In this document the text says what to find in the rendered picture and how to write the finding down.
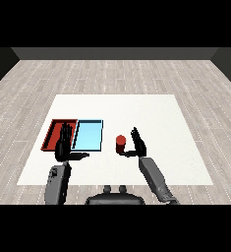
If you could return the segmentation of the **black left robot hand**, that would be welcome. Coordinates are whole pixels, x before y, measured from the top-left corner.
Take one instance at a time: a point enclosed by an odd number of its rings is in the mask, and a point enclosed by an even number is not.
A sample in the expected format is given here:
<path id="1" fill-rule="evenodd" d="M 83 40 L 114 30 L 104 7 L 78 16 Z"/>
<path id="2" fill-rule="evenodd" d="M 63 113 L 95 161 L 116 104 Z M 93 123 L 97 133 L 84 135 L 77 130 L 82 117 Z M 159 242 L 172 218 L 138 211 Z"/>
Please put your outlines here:
<path id="1" fill-rule="evenodd" d="M 71 152 L 72 126 L 64 123 L 60 130 L 60 138 L 56 142 L 55 158 L 57 161 L 81 160 L 87 158 L 88 153 Z"/>

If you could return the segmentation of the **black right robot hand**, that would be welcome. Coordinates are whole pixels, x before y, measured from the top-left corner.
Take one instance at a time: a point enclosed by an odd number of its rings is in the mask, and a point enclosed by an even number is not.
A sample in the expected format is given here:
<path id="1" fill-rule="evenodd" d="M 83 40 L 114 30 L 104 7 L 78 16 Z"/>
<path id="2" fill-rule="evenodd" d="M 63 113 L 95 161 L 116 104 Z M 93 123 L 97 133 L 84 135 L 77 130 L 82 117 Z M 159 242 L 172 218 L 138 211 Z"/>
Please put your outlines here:
<path id="1" fill-rule="evenodd" d="M 123 156 L 129 157 L 145 157 L 146 156 L 146 146 L 144 141 L 142 140 L 140 133 L 137 128 L 134 128 L 131 131 L 131 136 L 135 145 L 135 149 L 133 151 L 123 152 Z"/>

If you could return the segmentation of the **light blue shallow open box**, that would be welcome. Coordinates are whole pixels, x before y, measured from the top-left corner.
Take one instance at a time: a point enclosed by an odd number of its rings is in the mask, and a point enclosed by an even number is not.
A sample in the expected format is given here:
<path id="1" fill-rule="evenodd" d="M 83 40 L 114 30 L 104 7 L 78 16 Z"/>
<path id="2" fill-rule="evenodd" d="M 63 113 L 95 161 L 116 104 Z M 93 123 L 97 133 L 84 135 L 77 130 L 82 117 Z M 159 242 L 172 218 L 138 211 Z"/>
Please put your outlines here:
<path id="1" fill-rule="evenodd" d="M 101 119 L 80 119 L 73 137 L 73 152 L 100 152 L 103 121 Z"/>

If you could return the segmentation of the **red can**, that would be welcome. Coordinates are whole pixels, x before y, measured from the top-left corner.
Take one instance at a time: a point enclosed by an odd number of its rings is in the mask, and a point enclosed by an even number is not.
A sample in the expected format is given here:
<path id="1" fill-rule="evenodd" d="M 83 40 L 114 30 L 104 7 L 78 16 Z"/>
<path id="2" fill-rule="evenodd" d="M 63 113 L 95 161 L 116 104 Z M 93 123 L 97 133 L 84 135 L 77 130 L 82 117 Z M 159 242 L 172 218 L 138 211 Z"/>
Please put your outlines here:
<path id="1" fill-rule="evenodd" d="M 121 154 L 124 152 L 126 146 L 126 138 L 123 135 L 116 137 L 116 153 Z"/>

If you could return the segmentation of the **red shallow open box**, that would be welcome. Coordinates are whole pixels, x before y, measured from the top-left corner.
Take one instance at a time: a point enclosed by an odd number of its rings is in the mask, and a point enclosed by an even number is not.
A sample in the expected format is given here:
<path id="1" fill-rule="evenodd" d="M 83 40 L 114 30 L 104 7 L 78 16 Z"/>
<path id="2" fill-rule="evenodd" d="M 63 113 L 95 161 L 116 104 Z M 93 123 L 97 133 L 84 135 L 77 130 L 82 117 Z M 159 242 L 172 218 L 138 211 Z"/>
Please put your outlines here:
<path id="1" fill-rule="evenodd" d="M 56 143 L 60 138 L 62 125 L 64 123 L 70 125 L 72 133 L 75 133 L 77 122 L 77 119 L 53 119 L 44 138 L 41 150 L 44 152 L 54 152 Z"/>

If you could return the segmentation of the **dark grey robot body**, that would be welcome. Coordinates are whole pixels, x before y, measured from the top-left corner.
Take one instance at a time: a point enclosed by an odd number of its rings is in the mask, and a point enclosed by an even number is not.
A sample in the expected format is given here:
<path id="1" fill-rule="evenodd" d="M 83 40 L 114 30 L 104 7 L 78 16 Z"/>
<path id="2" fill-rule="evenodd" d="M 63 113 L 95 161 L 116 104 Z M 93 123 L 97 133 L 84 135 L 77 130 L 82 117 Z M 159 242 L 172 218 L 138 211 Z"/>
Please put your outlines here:
<path id="1" fill-rule="evenodd" d="M 86 205 L 144 205 L 144 199 L 129 194 L 125 185 L 119 186 L 118 193 L 112 193 L 111 186 L 105 185 L 101 194 L 87 198 Z"/>

